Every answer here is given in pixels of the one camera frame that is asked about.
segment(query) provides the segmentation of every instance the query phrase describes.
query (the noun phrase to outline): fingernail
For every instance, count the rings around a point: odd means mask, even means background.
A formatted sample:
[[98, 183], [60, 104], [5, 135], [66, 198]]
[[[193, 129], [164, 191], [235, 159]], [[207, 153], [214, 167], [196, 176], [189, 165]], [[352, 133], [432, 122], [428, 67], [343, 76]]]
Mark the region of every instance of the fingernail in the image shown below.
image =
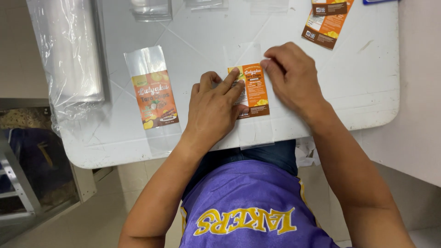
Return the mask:
[[262, 66], [263, 69], [266, 69], [266, 67], [268, 66], [268, 60], [260, 61], [260, 66]]

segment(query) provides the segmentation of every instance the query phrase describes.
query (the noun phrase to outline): metal rack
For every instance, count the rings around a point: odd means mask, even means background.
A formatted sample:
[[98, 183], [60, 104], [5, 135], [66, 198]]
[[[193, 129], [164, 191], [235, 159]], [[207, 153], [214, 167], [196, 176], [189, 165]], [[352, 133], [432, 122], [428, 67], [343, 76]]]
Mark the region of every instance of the metal rack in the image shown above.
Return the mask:
[[0, 215], [0, 221], [36, 216], [41, 213], [40, 202], [3, 133], [0, 134], [0, 163], [3, 167], [0, 175], [7, 175], [14, 187], [14, 191], [1, 193], [0, 198], [18, 196], [25, 208], [23, 212]]

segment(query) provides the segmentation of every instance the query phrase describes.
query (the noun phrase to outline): stack of plastic bags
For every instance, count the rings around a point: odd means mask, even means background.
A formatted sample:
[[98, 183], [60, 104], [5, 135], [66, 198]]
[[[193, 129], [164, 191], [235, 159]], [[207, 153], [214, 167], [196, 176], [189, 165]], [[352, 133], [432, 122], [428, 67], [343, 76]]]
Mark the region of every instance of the stack of plastic bags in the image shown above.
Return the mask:
[[172, 0], [130, 0], [137, 22], [161, 22], [172, 19]]
[[228, 0], [184, 0], [185, 6], [191, 12], [201, 11], [226, 11], [228, 10]]
[[288, 12], [289, 0], [246, 0], [251, 3], [252, 15], [283, 15]]

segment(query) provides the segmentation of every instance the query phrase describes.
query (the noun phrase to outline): person's left hand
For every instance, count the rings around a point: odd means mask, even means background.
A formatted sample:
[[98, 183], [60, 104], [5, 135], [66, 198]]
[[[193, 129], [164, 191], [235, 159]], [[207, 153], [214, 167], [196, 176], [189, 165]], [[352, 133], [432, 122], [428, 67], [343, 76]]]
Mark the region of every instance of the person's left hand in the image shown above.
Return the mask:
[[[193, 85], [188, 123], [181, 140], [188, 142], [198, 155], [205, 155], [233, 129], [239, 114], [250, 110], [242, 104], [234, 105], [245, 87], [243, 80], [231, 87], [238, 75], [239, 69], [234, 68], [222, 81], [217, 73], [209, 71]], [[213, 89], [212, 82], [219, 85]]]

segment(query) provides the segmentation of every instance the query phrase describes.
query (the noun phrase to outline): white table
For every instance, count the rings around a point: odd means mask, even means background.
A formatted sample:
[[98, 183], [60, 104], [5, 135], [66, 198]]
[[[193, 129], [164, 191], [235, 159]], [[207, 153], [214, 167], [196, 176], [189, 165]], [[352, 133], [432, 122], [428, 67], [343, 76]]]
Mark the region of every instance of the white table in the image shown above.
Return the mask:
[[[128, 0], [103, 1], [111, 103], [103, 115], [91, 116], [61, 130], [73, 164], [99, 168], [154, 159], [145, 138], [123, 53], [161, 45], [172, 82], [182, 130], [187, 124], [191, 86], [206, 71], [225, 77], [223, 46], [257, 42], [262, 53], [288, 41], [316, 61], [324, 97], [350, 130], [390, 122], [400, 102], [398, 4], [364, 6], [356, 0], [333, 51], [313, 44], [301, 33], [310, 0], [291, 0], [287, 15], [250, 15], [243, 0], [230, 0], [228, 11], [191, 13], [173, 1], [169, 23], [136, 23]], [[309, 136], [308, 128], [276, 99], [267, 86], [275, 141]], [[233, 130], [213, 149], [238, 147]]]

